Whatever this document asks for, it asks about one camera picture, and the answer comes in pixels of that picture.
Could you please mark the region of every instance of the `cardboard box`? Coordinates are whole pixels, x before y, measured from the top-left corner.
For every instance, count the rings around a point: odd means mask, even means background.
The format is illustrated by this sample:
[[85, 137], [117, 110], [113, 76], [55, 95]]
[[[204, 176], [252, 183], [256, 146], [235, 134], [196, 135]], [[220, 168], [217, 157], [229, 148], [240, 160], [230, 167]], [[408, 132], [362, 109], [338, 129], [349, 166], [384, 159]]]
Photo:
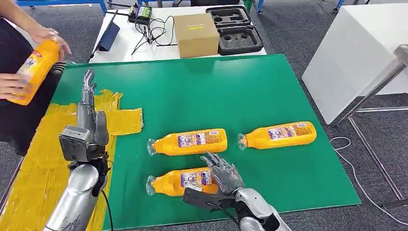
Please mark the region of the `cardboard box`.
[[174, 16], [180, 58], [218, 54], [219, 33], [209, 13]]

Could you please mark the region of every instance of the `orange bottle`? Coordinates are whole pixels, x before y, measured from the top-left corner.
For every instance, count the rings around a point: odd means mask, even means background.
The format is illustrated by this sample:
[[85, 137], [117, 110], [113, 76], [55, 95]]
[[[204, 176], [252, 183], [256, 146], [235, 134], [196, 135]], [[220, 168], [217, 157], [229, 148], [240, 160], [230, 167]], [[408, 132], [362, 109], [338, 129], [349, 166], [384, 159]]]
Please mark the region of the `orange bottle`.
[[316, 139], [316, 129], [310, 122], [296, 122], [258, 128], [253, 132], [238, 134], [238, 147], [256, 149], [280, 148], [309, 144]]
[[17, 74], [24, 77], [22, 81], [31, 84], [31, 92], [29, 94], [22, 94], [21, 96], [25, 97], [23, 100], [9, 99], [9, 101], [20, 105], [28, 105], [52, 65], [58, 62], [59, 51], [60, 47], [52, 39], [47, 39], [40, 43], [17, 71]]
[[219, 153], [227, 149], [227, 134], [222, 128], [169, 134], [162, 139], [147, 141], [149, 155], [188, 155]]
[[174, 170], [157, 178], [149, 176], [146, 181], [146, 192], [149, 196], [155, 193], [182, 196], [187, 187], [211, 194], [218, 191], [218, 185], [207, 167]]

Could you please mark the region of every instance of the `person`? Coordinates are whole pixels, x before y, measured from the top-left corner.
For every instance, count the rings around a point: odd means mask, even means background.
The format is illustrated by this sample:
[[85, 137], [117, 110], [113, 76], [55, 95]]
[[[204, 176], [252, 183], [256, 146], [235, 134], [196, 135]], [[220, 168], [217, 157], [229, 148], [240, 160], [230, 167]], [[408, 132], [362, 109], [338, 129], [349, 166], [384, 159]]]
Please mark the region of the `person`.
[[18, 94], [31, 91], [16, 72], [32, 53], [33, 48], [24, 36], [9, 22], [26, 31], [36, 43], [51, 38], [64, 51], [71, 54], [68, 44], [52, 28], [36, 22], [18, 7], [13, 0], [0, 0], [0, 141], [10, 143], [17, 154], [24, 155], [29, 148], [35, 130], [44, 116], [58, 84], [58, 77], [47, 76], [31, 103], [27, 106], [14, 104], [7, 99], [20, 99]]

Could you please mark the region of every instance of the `black foam tray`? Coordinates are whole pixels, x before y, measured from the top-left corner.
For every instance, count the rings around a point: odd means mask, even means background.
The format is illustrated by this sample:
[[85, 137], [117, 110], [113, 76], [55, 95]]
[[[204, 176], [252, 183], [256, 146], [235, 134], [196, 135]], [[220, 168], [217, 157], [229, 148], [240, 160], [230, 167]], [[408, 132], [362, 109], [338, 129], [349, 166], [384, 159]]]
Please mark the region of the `black foam tray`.
[[219, 28], [218, 32], [220, 55], [257, 52], [264, 47], [258, 31], [251, 25]]
[[251, 23], [251, 18], [243, 6], [213, 7], [206, 9], [205, 12], [211, 14], [217, 28], [246, 26]]

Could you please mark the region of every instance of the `gray carpet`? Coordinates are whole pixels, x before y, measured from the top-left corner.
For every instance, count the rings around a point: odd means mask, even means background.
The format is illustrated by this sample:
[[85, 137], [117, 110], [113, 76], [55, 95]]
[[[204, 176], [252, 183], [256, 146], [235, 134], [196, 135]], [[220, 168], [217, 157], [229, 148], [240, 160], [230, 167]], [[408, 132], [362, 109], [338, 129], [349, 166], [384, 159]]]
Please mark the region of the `gray carpet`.
[[[122, 4], [132, 3], [131, 0], [118, 0], [116, 2]], [[294, 73], [300, 79], [335, 17], [331, 12], [335, 5], [335, 0], [266, 0], [261, 15], [256, 14], [256, 3], [254, 3], [251, 18], [263, 38], [267, 53], [284, 53]], [[170, 7], [171, 3], [165, 2], [164, 6]], [[181, 6], [189, 6], [189, 2], [183, 2]], [[71, 61], [80, 63], [88, 59], [103, 19], [98, 5], [92, 7], [37, 7], [35, 10], [29, 8], [25, 8], [25, 10], [44, 26], [53, 27], [62, 34], [70, 44], [73, 52], [73, 55], [70, 56]], [[355, 165], [360, 182], [366, 192], [377, 203], [396, 199], [351, 125], [348, 122], [343, 123], [340, 127], [326, 125], [301, 80], [300, 84], [322, 122], [328, 137], [346, 136], [351, 139], [352, 145], [342, 150], [341, 153]], [[408, 95], [378, 96], [374, 101], [370, 102], [369, 106], [399, 105], [408, 105]], [[404, 195], [408, 195], [408, 154], [406, 153], [408, 135], [405, 132], [408, 121], [406, 118], [407, 112], [358, 114], [354, 116], [356, 123], [361, 129], [364, 128], [362, 132], [366, 135], [367, 140], [380, 156], [384, 166]], [[19, 157], [15, 156], [12, 149], [5, 144], [0, 145], [0, 155], [2, 156], [0, 161], [2, 184], [0, 185], [0, 194], [2, 194], [14, 172]], [[368, 202], [362, 191], [357, 187], [351, 168], [345, 162], [342, 161], [342, 163], [357, 193], [360, 195], [362, 205], [283, 214], [283, 219], [292, 230], [408, 230], [408, 227], [396, 223]], [[390, 212], [395, 217], [408, 221], [407, 208], [399, 207], [390, 210]], [[155, 230], [236, 231], [237, 227], [227, 220], [158, 227]]]

